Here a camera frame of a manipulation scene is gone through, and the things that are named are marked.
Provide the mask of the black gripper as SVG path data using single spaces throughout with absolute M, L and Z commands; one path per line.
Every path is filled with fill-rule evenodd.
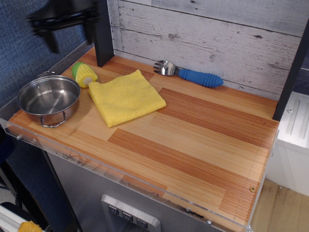
M 52 31 L 81 25 L 87 42 L 91 44 L 98 19 L 97 4 L 46 4 L 28 16 L 34 32 L 42 33 L 44 41 L 55 54 L 58 46 Z

